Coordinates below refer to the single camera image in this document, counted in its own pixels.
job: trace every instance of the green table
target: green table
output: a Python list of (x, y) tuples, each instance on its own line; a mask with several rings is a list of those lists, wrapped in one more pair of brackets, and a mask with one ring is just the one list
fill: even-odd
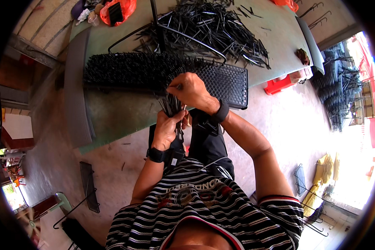
[[(304, 68), (304, 65), (295, 56), (294, 52), (303, 48), (310, 56), (308, 45), (295, 13), (287, 7), (276, 6), (269, 0), (235, 0), (237, 6), (252, 7), (256, 15), (241, 17), (244, 25), (261, 39), (265, 48), (269, 51), (271, 70), (257, 66), (247, 65), (249, 75), (249, 87), (264, 83), (268, 80), (295, 72)], [(167, 13), (170, 7), (175, 6), (175, 0), (157, 1), (158, 13)], [(137, 1), (135, 12), (120, 26), (109, 27), (100, 22), (97, 27), (92, 27), (88, 40), (85, 61), (91, 55), (106, 54), (108, 47), (121, 37), (152, 21), (152, 13), (149, 0)], [(90, 27), (87, 22), (72, 28), (71, 39), (79, 32)], [(139, 45), (134, 41), (136, 36), (131, 36), (111, 50), (113, 52), (130, 52)], [(240, 60), (236, 66), (243, 67)], [(80, 147), (82, 154), (117, 139), (125, 137), (136, 131), (149, 127), (156, 122), (156, 114), (161, 110), (160, 104), (154, 96), (135, 93), (110, 92), (85, 90), (85, 101), (90, 111), (96, 138), (89, 145)]]

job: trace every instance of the wristband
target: wristband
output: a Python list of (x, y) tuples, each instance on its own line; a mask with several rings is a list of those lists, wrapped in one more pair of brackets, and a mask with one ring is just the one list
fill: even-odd
[(211, 120), (216, 123), (221, 123), (225, 120), (229, 113), (229, 105), (227, 102), (220, 100), (220, 109), (211, 116)]
[(165, 161), (167, 157), (168, 150), (166, 151), (161, 151), (158, 150), (157, 148), (149, 148), (147, 149), (147, 156), (152, 160), (153, 162), (161, 163)]

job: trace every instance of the man's right hand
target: man's right hand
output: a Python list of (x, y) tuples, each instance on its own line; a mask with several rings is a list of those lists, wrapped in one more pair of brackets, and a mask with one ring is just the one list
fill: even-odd
[(184, 73), (175, 77), (167, 88), (183, 104), (195, 107), (213, 115), (220, 109), (220, 102), (212, 97), (205, 88), (204, 82), (195, 73)]

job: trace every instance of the red stool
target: red stool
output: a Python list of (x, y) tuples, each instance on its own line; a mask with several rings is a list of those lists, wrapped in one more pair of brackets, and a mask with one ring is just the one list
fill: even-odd
[(287, 75), (284, 79), (280, 81), (274, 82), (274, 80), (269, 80), (267, 83), (268, 83), (268, 86), (264, 88), (264, 91), (265, 93), (267, 93), (267, 95), (273, 95), (273, 94), (279, 93), (283, 89), (295, 84), (291, 82), (290, 75)]

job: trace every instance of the black and white striped shirt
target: black and white striped shirt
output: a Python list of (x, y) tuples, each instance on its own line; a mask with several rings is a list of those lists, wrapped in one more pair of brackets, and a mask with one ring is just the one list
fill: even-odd
[(297, 199), (267, 196), (255, 206), (234, 181), (199, 171), (202, 167), (182, 159), (142, 204), (117, 212), (106, 249), (166, 249), (178, 223), (188, 218), (216, 229), (237, 250), (297, 249), (303, 229)]

